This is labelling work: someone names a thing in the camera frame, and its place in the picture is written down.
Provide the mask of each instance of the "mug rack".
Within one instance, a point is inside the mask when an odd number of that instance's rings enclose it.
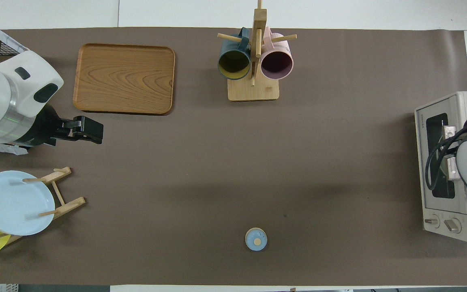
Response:
[[[257,0],[257,8],[253,14],[251,44],[251,68],[250,72],[242,79],[228,82],[228,99],[230,101],[256,101],[276,100],[280,96],[278,80],[265,77],[261,72],[261,48],[263,33],[266,27],[267,10],[262,8],[262,0]],[[230,41],[241,42],[241,38],[232,35],[218,33],[217,37]],[[297,35],[287,35],[271,39],[272,43],[278,41],[290,41]]]

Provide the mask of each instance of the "mug rack base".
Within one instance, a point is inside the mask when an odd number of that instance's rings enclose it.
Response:
[[[257,82],[252,85],[251,74],[239,80],[228,80],[228,100],[230,101],[260,101],[276,100],[278,92],[278,80],[265,77],[260,67],[257,72]]]

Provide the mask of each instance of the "wooden tray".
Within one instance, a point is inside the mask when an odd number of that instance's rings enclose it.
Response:
[[[175,59],[167,47],[85,44],[73,104],[91,112],[165,114],[172,107]]]

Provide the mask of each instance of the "blue container lid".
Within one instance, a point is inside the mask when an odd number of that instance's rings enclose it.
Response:
[[[252,228],[248,230],[244,237],[246,246],[252,251],[262,251],[268,243],[266,233],[260,228]]]

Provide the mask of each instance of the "mug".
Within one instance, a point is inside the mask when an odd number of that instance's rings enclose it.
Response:
[[[293,58],[287,41],[272,43],[271,39],[282,37],[280,33],[271,33],[269,27],[264,30],[264,44],[261,48],[261,72],[269,79],[279,80],[293,70]]]
[[[219,61],[217,61],[217,68],[222,76],[238,80],[246,76],[250,71],[250,31],[248,28],[242,28],[239,35],[234,37],[241,38],[241,42],[223,40],[221,46],[221,53],[219,54]]]

